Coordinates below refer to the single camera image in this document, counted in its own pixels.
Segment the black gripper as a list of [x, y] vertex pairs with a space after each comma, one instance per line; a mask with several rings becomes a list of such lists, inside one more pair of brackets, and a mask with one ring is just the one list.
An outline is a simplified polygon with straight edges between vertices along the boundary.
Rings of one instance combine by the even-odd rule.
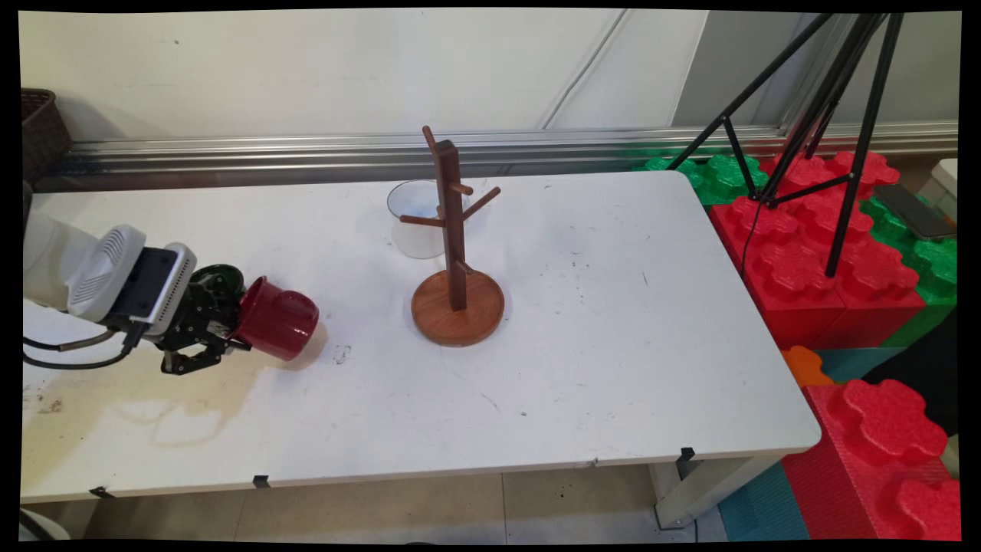
[[[178, 311], [161, 336], [161, 373], [187, 375], [217, 366], [232, 350], [252, 350], [249, 343], [228, 339], [235, 328], [235, 305], [245, 293], [241, 272], [200, 272], [187, 286]], [[199, 353], [182, 353], [202, 345]]]

